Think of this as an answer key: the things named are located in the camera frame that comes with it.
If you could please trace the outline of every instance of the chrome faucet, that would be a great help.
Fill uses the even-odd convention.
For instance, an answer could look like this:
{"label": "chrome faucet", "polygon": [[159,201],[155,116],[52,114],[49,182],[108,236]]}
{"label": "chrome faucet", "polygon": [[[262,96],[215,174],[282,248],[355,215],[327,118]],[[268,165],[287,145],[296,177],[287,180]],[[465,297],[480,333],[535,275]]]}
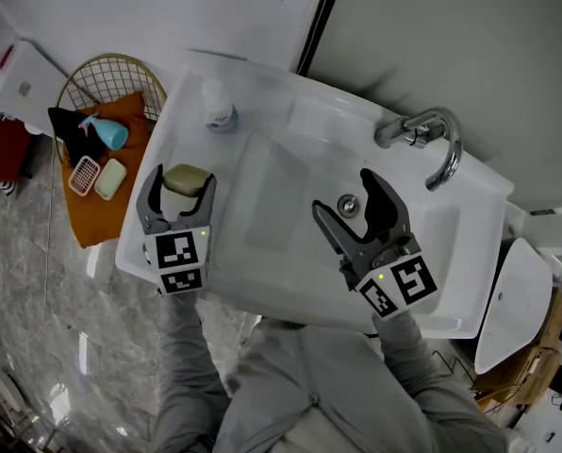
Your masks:
{"label": "chrome faucet", "polygon": [[389,148],[397,142],[406,142],[424,148],[429,142],[446,137],[449,152],[440,169],[425,180],[431,192],[446,183],[455,174],[461,161],[461,124],[455,114],[446,108],[431,108],[415,117],[402,116],[376,128],[373,138],[377,145]]}

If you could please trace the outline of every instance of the white wall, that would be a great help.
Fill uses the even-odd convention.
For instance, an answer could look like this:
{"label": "white wall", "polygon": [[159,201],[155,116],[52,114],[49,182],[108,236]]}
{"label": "white wall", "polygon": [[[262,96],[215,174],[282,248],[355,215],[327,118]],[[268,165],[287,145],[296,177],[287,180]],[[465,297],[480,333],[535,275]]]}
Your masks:
{"label": "white wall", "polygon": [[517,205],[562,205],[562,0],[338,0],[309,76],[401,112],[451,108]]}
{"label": "white wall", "polygon": [[64,70],[104,52],[173,69],[187,48],[288,69],[317,0],[0,0],[0,12]]}

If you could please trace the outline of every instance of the cable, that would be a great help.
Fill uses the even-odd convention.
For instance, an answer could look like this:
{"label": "cable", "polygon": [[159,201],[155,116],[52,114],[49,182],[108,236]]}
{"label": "cable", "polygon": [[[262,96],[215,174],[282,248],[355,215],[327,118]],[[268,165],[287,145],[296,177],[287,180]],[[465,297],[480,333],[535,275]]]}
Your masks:
{"label": "cable", "polygon": [[463,372],[466,373],[466,375],[468,375],[468,378],[470,378],[471,384],[473,384],[475,382],[473,377],[470,374],[470,371],[468,371],[465,364],[461,361],[460,358],[458,358],[457,356],[453,357],[453,365],[450,365],[449,362],[447,362],[447,360],[444,359],[442,354],[440,354],[440,351],[434,350],[432,352],[432,357],[434,357],[435,354],[438,355],[438,357],[442,360],[442,362],[444,362],[444,365],[447,366],[447,369],[449,371],[451,371],[452,374],[455,373],[455,366],[457,366],[459,364],[461,366],[461,369],[463,369]]}
{"label": "cable", "polygon": [[514,397],[516,394],[518,394],[520,392],[520,388],[518,388],[516,391],[514,391],[514,393],[510,396],[508,396],[504,401],[502,401],[501,403],[499,403],[498,405],[493,406],[490,410],[485,411],[485,414],[489,414],[490,412],[499,412],[503,406],[505,406],[505,404],[507,404],[507,402]]}
{"label": "cable", "polygon": [[485,399],[489,399],[490,397],[493,397],[496,394],[504,393],[505,391],[514,391],[519,388],[520,386],[517,385],[507,386],[506,388],[498,389],[497,391],[491,391],[490,393],[484,394],[480,397],[476,396],[474,400],[476,401],[476,403],[480,403],[481,401],[484,401]]}
{"label": "cable", "polygon": [[50,189],[50,193],[49,193],[49,204],[48,204],[48,228],[46,230],[46,265],[44,267],[45,268],[45,270],[44,270],[44,300],[43,300],[43,303],[42,303],[42,318],[40,320],[40,325],[38,326],[38,330],[36,331],[36,333],[34,335],[32,335],[29,339],[26,339],[22,343],[16,344],[14,346],[6,346],[6,345],[0,344],[0,348],[2,348],[2,349],[13,350],[13,349],[16,349],[17,347],[21,347],[22,345],[26,345],[30,341],[36,339],[40,335],[40,333],[42,331],[42,326],[44,325],[44,322],[45,322],[45,319],[46,319],[46,304],[47,304],[47,301],[48,301],[48,292],[47,292],[48,291],[48,255],[49,255],[49,249],[50,249],[50,243],[51,243],[51,222],[52,222],[52,219],[53,219],[53,183],[55,181],[54,175],[55,175],[55,149],[53,149],[52,154],[51,154],[51,189]]}
{"label": "cable", "polygon": [[[561,400],[559,403],[555,403],[555,399],[556,399],[557,397],[559,397],[560,400]],[[554,406],[562,406],[562,394],[560,394],[560,393],[554,393],[554,394],[552,394],[552,404],[553,404]]]}

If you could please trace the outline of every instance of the marble floor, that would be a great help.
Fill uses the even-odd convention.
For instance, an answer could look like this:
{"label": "marble floor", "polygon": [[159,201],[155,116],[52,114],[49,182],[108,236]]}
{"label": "marble floor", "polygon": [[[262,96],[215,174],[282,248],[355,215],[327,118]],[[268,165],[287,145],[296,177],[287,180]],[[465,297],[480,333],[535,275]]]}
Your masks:
{"label": "marble floor", "polygon": [[[158,406],[157,293],[117,269],[115,241],[78,246],[57,162],[51,210],[51,146],[36,138],[33,178],[11,197],[0,192],[0,372],[74,452],[146,451]],[[224,378],[246,313],[204,301],[198,311]]]}

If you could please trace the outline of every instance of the white sink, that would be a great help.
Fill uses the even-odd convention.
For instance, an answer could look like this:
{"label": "white sink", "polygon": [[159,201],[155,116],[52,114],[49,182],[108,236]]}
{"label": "white sink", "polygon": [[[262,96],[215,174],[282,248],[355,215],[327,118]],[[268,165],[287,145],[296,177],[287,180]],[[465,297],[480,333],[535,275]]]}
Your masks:
{"label": "white sink", "polygon": [[[203,77],[223,80],[240,129],[217,135],[203,124]],[[363,234],[367,195],[359,171],[370,168],[405,201],[411,228],[441,294],[414,312],[424,336],[471,338],[488,302],[513,185],[464,153],[457,173],[435,192],[425,179],[448,144],[424,150],[401,143],[381,149],[374,123],[394,115],[346,92],[248,62],[189,55],[143,158],[118,246],[121,269],[152,281],[141,253],[135,212],[142,180],[159,163],[186,162],[218,179],[204,296],[236,308],[301,323],[372,330],[370,306],[349,292],[339,256],[315,224],[310,205],[334,208],[355,194],[360,214],[348,223]],[[170,218],[191,203],[162,195]]]}

